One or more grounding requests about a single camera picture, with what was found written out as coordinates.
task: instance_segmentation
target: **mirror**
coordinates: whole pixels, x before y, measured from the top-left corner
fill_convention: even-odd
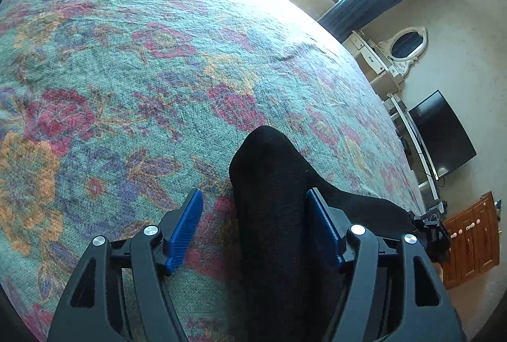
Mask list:
[[[380,42],[378,46],[396,69],[405,76],[409,72],[410,65],[414,64],[426,49],[427,44],[426,27],[407,27],[391,39]]]

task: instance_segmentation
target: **brown cabinet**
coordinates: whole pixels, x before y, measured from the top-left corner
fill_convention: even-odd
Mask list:
[[[498,219],[491,192],[470,208],[450,217],[445,227],[451,235],[450,260],[442,265],[447,289],[500,263]]]

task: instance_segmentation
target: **blue gripper pad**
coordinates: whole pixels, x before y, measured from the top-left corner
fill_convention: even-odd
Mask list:
[[[311,189],[306,193],[306,212],[308,238],[313,245],[313,251],[329,269],[339,269],[343,263],[340,254],[341,239],[331,220],[333,215],[329,206],[322,203]]]
[[[203,197],[200,190],[196,190],[183,212],[178,225],[174,229],[167,245],[167,260],[165,267],[171,274],[183,264],[183,260],[194,237],[203,209]]]

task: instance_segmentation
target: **black television screen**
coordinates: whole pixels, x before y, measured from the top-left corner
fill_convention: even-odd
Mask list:
[[[465,129],[439,90],[409,112],[426,145],[438,177],[447,175],[477,153]]]

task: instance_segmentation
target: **teal blanket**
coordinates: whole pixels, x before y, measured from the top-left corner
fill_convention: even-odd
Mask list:
[[[260,125],[336,187],[420,213],[381,101],[287,0],[4,0],[0,21],[0,283],[41,341],[90,240],[132,236],[195,186],[169,291],[190,341],[244,340],[228,166]]]

